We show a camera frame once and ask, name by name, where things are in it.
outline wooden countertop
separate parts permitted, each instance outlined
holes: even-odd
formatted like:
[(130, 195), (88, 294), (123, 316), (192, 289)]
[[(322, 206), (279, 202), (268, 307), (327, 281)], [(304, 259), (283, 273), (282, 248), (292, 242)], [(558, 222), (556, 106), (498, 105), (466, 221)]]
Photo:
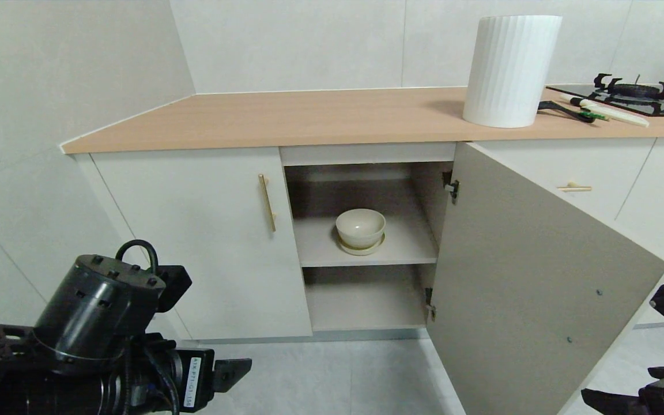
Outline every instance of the wooden countertop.
[[(496, 129), (462, 118), (466, 88), (194, 95), (62, 145), (65, 153), (381, 142), (664, 137), (619, 121), (579, 123), (540, 111), (532, 126)], [(543, 99), (558, 101), (545, 90)]]

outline cabinet hinge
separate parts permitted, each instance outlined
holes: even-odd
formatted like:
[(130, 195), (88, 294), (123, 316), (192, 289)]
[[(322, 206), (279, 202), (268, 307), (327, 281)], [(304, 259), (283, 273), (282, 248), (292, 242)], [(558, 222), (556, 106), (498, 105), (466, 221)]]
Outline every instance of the cabinet hinge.
[(450, 193), (452, 204), (455, 205), (458, 201), (458, 191), (461, 188), (461, 182), (459, 180), (452, 181), (452, 170), (442, 172), (442, 186), (445, 187), (446, 192)]
[(432, 317), (432, 321), (435, 321), (437, 318), (437, 307), (432, 305), (432, 289), (431, 288), (425, 288), (424, 289), (424, 304), (426, 304), (427, 311), (429, 312), (429, 316)]

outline saucer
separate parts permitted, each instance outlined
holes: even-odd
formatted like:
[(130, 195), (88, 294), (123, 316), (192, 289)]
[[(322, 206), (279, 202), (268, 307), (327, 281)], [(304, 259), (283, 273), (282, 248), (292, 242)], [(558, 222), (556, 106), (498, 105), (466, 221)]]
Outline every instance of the saucer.
[(342, 239), (339, 238), (339, 236), (337, 238), (337, 243), (339, 244), (339, 247), (341, 247), (343, 251), (349, 253), (350, 255), (365, 256), (365, 255), (371, 255), (372, 253), (379, 250), (380, 245), (383, 244), (383, 241), (385, 241), (385, 239), (386, 239), (386, 234), (384, 233), (383, 236), (380, 237), (378, 242), (376, 242), (370, 247), (363, 249), (353, 248), (350, 245), (345, 244), (345, 242), (343, 242)]

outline brass door handle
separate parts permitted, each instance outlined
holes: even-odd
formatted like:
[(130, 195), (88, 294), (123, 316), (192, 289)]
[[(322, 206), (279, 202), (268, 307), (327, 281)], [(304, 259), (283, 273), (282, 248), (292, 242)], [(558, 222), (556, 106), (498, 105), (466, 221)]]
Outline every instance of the brass door handle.
[(266, 210), (268, 211), (269, 219), (271, 220), (271, 231), (276, 231), (276, 214), (273, 213), (271, 208), (271, 198), (268, 197), (268, 179), (263, 174), (258, 174), (258, 181), (261, 183), (261, 189), (263, 189), (263, 196), (266, 200)]
[(559, 191), (563, 192), (590, 192), (593, 186), (580, 186), (576, 182), (567, 182), (567, 186), (558, 187)]

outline white tiled wall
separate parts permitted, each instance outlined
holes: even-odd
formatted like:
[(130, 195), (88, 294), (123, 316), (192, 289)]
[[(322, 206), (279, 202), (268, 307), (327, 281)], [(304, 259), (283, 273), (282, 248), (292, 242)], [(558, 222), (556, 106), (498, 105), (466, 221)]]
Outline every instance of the white tiled wall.
[(401, 84), (404, 0), (174, 0), (197, 92)]
[(664, 0), (171, 0), (196, 91), (468, 82), (479, 18), (564, 16), (548, 82), (664, 78)]
[(664, 0), (632, 2), (611, 71), (630, 81), (664, 78)]
[(0, 323), (123, 242), (58, 144), (193, 94), (168, 0), (0, 2)]
[(0, 2), (0, 170), (192, 93), (167, 0)]

